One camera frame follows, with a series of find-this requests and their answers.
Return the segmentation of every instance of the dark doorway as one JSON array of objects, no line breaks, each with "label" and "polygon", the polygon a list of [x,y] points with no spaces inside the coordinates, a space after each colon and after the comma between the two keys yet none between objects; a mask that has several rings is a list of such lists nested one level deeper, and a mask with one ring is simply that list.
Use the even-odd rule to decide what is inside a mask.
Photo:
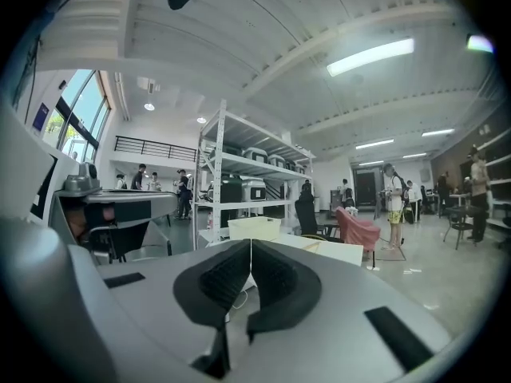
[{"label": "dark doorway", "polygon": [[357,207],[376,205],[376,182],[373,172],[355,173],[355,193]]}]

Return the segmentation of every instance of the light fixture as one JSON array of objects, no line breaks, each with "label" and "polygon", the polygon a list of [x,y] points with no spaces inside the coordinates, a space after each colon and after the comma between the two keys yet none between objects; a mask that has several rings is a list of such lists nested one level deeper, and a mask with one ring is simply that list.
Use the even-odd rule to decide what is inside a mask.
[{"label": "light fixture", "polygon": [[360,144],[359,146],[355,146],[355,149],[364,149],[370,148],[371,146],[378,146],[379,144],[391,144],[394,143],[394,139],[382,140],[381,142],[374,142],[372,144]]},{"label": "light fixture", "polygon": [[493,52],[493,45],[489,42],[488,38],[481,35],[469,35],[466,42],[466,48],[473,49],[475,51],[485,51],[487,53]]},{"label": "light fixture", "polygon": [[358,164],[359,166],[366,166],[368,164],[378,164],[378,163],[383,163],[383,160],[377,160],[375,162],[366,162],[366,163],[361,163],[361,164]]},{"label": "light fixture", "polygon": [[366,49],[361,53],[351,55],[336,61],[327,66],[328,73],[335,77],[340,73],[345,73],[350,69],[361,67],[371,62],[384,60],[385,58],[395,57],[397,55],[409,54],[414,52],[414,39],[407,38],[390,44],[381,45],[371,49]]},{"label": "light fixture", "polygon": [[419,156],[425,156],[425,155],[427,155],[427,153],[417,153],[415,155],[406,155],[406,156],[403,156],[402,158],[408,159],[409,157],[419,157]]},{"label": "light fixture", "polygon": [[441,131],[424,132],[423,136],[446,135],[447,133],[454,132],[454,129],[443,129]]}]

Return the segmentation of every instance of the person in beige shirt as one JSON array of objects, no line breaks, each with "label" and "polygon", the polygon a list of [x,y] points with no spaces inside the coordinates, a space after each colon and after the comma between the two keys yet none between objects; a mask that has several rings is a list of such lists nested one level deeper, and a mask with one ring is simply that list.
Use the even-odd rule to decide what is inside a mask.
[{"label": "person in beige shirt", "polygon": [[486,216],[488,214],[486,188],[489,184],[489,177],[486,170],[486,162],[479,155],[477,148],[473,147],[470,150],[470,157],[473,161],[472,167],[470,168],[472,184],[472,198],[470,203],[474,207],[479,207],[481,212],[473,217],[472,236],[468,237],[468,239],[479,243],[482,241],[486,229]]}]

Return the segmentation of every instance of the pink cloth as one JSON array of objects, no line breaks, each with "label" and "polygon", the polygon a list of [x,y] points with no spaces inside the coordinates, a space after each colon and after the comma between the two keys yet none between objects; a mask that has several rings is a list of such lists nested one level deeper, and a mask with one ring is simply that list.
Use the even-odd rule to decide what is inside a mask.
[{"label": "pink cloth", "polygon": [[374,250],[380,237],[380,227],[376,227],[372,221],[357,219],[342,207],[337,207],[335,217],[344,243],[362,245],[365,251]]}]

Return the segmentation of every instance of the yellow shorts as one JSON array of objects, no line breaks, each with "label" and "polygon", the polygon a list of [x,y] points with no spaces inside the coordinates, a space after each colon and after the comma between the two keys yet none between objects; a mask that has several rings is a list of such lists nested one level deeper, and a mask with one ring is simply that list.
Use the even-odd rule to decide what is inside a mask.
[{"label": "yellow shorts", "polygon": [[402,211],[389,211],[390,224],[399,224],[402,222]]}]

